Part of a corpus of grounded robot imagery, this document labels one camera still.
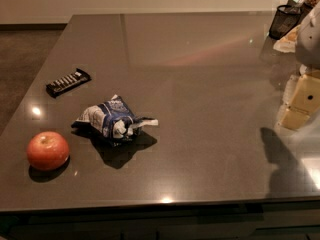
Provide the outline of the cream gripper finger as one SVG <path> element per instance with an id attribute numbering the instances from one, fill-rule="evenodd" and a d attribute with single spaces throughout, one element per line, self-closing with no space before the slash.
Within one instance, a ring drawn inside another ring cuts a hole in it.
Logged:
<path id="1" fill-rule="evenodd" d="M 279 123 L 284 128 L 297 130 L 301 128 L 309 118 L 310 116 L 308 114 L 285 108 Z"/>

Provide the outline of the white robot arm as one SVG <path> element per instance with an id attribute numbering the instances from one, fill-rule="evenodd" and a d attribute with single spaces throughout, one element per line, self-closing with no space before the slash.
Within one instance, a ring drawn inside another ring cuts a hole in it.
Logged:
<path id="1" fill-rule="evenodd" d="M 289 78 L 278 113 L 278 124 L 290 130 L 301 128 L 320 108 L 320 3 L 297 31 L 295 54 L 306 71 Z"/>

